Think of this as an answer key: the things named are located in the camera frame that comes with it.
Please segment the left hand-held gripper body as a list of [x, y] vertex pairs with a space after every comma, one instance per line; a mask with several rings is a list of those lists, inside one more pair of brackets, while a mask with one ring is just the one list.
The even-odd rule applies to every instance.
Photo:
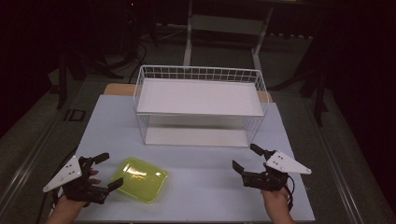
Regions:
[[94, 157], [73, 156], [43, 188], [44, 192], [62, 188], [68, 200], [103, 204], [109, 191], [90, 181]]

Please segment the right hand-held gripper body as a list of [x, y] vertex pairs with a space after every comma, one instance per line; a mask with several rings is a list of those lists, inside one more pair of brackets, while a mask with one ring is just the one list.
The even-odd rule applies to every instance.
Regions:
[[281, 190], [287, 185], [289, 173], [311, 175], [312, 170], [302, 165], [294, 158], [278, 150], [266, 150], [264, 153], [265, 170], [261, 173], [242, 173], [245, 187], [269, 191]]

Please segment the yellow-green plastic plate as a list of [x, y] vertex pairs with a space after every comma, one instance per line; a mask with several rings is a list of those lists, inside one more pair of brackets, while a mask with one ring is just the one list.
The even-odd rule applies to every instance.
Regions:
[[161, 191], [168, 172], [138, 158], [127, 158], [111, 180], [123, 179], [119, 191], [143, 203], [153, 203]]

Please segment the white wire shelf rack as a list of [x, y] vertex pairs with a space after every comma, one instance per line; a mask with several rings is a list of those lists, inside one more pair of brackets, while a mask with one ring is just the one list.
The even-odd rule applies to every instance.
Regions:
[[254, 69], [144, 65], [134, 89], [147, 145], [246, 147], [270, 103], [262, 72]]

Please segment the person's right hand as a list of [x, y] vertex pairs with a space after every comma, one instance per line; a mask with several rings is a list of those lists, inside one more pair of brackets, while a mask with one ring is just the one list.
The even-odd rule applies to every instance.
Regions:
[[261, 193], [268, 214], [289, 212], [289, 194], [285, 188], [276, 191], [262, 189]]

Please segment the black floor socket box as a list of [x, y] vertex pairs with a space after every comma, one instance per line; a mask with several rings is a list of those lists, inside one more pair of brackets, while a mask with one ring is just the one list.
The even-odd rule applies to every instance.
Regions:
[[64, 121], [83, 121], [85, 116], [86, 112], [84, 110], [68, 109], [64, 116]]

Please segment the black stand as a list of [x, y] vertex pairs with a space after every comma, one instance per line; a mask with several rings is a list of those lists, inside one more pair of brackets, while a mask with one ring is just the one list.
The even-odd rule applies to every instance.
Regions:
[[67, 72], [70, 72], [74, 80], [85, 78], [80, 58], [75, 51], [66, 52], [59, 57], [58, 109], [61, 109], [67, 100]]
[[325, 92], [325, 81], [326, 81], [326, 69], [320, 68], [305, 68], [301, 73], [304, 79], [304, 85], [300, 89], [300, 94], [307, 98], [313, 93], [316, 94], [315, 107], [314, 107], [314, 119], [319, 127], [323, 126], [321, 114], [325, 109], [324, 104], [324, 92]]

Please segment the white metal table frame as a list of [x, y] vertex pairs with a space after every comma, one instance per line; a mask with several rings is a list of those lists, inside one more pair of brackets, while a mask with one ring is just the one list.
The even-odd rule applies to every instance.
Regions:
[[188, 22], [187, 22], [187, 43], [186, 43], [184, 59], [183, 59], [184, 66], [191, 65], [192, 31], [203, 30], [210, 32], [222, 32], [222, 33], [230, 33], [230, 34], [257, 36], [258, 37], [257, 44], [255, 47], [251, 48], [250, 53], [254, 68], [256, 70], [260, 70], [260, 71], [262, 70], [259, 53], [261, 51], [262, 42], [265, 38], [267, 28], [274, 11], [272, 7], [269, 7], [264, 13], [263, 21], [194, 14], [192, 12], [192, 9], [193, 9], [193, 0], [189, 0]]

